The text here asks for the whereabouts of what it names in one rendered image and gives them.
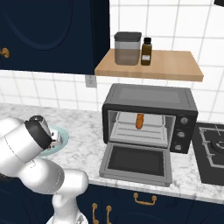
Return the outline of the black toaster oven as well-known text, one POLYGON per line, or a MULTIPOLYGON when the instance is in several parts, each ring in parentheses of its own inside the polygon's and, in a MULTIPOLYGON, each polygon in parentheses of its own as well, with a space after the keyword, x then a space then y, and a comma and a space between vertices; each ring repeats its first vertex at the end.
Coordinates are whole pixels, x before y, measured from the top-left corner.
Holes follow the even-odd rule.
POLYGON ((101 109, 105 144, 109 141, 110 110, 175 116, 176 121, 170 151, 188 153, 198 117, 198 110, 190 88, 113 84, 101 109), (188 118, 187 124, 181 123, 182 117, 188 118), (184 138, 178 137, 179 131, 185 133, 184 138), (182 150, 175 150, 176 144, 181 144, 182 150))

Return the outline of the dark blue base cupboards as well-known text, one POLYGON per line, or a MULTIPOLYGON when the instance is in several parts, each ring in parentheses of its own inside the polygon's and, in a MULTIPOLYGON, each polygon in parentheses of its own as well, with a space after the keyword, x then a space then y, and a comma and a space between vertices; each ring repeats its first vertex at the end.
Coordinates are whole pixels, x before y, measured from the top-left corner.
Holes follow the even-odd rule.
MULTIPOLYGON (((224 224, 224 188, 211 186, 182 197, 88 184, 77 205, 88 224, 224 224)), ((51 194, 31 191, 18 178, 0 178, 0 224, 46 224, 54 214, 51 194)))

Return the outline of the orange baguette bread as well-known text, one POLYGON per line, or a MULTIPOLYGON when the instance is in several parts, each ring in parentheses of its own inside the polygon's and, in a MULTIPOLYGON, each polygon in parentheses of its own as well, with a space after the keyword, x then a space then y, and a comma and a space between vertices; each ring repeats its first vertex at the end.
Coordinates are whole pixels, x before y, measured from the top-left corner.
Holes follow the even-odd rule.
POLYGON ((138 114, 136 116, 136 128, 140 130, 144 124, 144 114, 138 114))

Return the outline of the brown bottle with label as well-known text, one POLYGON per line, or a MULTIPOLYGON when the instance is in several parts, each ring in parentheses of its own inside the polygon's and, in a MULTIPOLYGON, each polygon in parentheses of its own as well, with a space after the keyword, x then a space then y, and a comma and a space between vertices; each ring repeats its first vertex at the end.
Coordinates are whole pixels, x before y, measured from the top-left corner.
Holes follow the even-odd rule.
POLYGON ((151 64, 152 43, 151 38, 145 38, 142 45, 141 65, 149 66, 151 64))

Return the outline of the wooden wall shelf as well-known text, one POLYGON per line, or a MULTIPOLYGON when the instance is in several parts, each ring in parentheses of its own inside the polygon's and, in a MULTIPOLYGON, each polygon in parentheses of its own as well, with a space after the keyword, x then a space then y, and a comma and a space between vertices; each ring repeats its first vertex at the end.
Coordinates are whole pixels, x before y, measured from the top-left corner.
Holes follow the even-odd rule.
POLYGON ((170 81, 203 81, 203 73, 191 52, 153 50, 149 66, 115 63, 115 50, 110 49, 94 70, 96 76, 155 79, 170 81))

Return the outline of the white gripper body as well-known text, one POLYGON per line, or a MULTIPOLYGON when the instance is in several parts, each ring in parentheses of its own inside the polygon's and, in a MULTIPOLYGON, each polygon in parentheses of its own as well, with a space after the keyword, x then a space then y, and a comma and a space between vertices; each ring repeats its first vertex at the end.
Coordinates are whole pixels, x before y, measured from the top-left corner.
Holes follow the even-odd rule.
POLYGON ((62 145, 62 137, 61 137, 60 133, 58 131, 53 131, 51 147, 55 148, 55 147, 59 147, 61 145, 62 145))

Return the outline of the grey wall outlet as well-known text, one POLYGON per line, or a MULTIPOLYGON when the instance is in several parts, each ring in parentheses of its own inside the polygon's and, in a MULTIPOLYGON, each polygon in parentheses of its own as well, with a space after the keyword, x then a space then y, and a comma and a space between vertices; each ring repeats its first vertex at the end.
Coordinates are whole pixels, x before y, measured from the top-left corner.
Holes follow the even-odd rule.
POLYGON ((97 88, 96 77, 94 75, 86 75, 85 83, 87 88, 97 88))

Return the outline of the brass cupboard knob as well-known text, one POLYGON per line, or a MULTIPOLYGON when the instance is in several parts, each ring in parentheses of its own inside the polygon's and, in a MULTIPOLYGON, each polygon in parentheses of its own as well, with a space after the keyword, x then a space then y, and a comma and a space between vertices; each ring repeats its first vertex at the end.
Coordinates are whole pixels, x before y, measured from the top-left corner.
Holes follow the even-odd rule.
POLYGON ((0 55, 4 56, 6 59, 10 57, 9 50, 5 47, 2 50, 0 50, 0 55))

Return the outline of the black gas hob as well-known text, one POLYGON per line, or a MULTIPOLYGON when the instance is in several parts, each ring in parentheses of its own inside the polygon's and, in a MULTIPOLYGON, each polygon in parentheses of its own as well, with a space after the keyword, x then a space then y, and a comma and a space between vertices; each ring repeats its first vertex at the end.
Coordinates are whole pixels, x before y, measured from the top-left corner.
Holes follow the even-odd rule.
POLYGON ((192 147, 201 182, 224 186, 224 124, 197 122, 192 147))

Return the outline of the toaster oven glass door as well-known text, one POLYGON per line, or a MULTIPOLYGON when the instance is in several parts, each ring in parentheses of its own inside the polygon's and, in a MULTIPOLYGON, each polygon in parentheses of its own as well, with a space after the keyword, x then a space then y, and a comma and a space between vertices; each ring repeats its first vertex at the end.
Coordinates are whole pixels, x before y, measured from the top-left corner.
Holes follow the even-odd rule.
POLYGON ((172 183, 170 151, 150 146, 108 143, 99 175, 107 179, 169 187, 172 183))

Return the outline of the grey toaster oven rack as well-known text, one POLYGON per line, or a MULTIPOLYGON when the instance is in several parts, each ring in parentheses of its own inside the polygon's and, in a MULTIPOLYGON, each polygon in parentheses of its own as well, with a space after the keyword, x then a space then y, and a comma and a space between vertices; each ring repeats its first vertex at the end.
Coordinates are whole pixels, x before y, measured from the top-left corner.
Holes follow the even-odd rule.
POLYGON ((118 143, 168 147, 164 115, 144 114, 141 129, 137 129, 136 122, 137 113, 118 112, 109 139, 118 143))

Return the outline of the light teal plate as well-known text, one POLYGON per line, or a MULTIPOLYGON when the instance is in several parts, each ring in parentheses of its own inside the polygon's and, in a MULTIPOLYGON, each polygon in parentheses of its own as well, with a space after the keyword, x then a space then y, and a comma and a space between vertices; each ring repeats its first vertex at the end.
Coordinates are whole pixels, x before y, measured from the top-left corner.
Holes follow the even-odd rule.
POLYGON ((69 135, 66 130, 62 129, 61 127, 57 127, 57 126, 50 126, 49 130, 51 131, 51 134, 53 131, 58 131, 60 133, 60 135, 62 137, 62 145, 59 147, 55 147, 55 148, 50 147, 46 150, 43 150, 39 154, 40 157, 50 156, 50 155, 62 150, 68 143, 69 135))

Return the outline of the grey lidded storage jar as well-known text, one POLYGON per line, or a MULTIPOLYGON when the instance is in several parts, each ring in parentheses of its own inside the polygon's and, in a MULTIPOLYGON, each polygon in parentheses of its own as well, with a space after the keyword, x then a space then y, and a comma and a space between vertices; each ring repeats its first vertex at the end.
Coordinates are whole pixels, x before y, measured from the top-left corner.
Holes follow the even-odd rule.
POLYGON ((141 32, 118 31, 115 34, 115 63, 135 66, 140 57, 141 32))

